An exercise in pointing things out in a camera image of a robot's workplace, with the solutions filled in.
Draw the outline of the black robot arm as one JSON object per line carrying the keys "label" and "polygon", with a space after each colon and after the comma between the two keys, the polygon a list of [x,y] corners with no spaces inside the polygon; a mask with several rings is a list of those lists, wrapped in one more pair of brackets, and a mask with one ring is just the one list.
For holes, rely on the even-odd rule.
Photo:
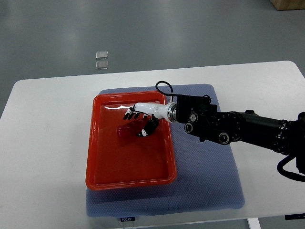
{"label": "black robot arm", "polygon": [[129,107],[124,119],[136,119],[139,115],[150,117],[138,136],[146,137],[157,128],[161,119],[169,123],[184,124],[187,134],[205,140],[228,145],[231,142],[246,142],[285,155],[277,165],[282,176],[303,182],[305,180],[305,114],[301,112],[297,120],[277,120],[257,115],[253,110],[243,113],[219,112],[212,104],[210,96],[194,96],[165,93],[176,97],[168,104],[136,103]]}

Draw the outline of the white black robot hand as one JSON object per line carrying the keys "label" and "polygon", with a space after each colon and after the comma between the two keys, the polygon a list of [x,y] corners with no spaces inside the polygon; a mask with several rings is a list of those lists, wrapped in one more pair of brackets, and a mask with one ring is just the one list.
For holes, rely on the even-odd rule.
{"label": "white black robot hand", "polygon": [[138,137],[147,137],[159,126],[159,119],[165,119],[169,123],[176,122],[176,103],[136,103],[133,108],[130,107],[126,111],[123,120],[131,120],[133,116],[134,119],[137,119],[141,113],[144,113],[143,118],[140,120],[141,130],[136,135]]}

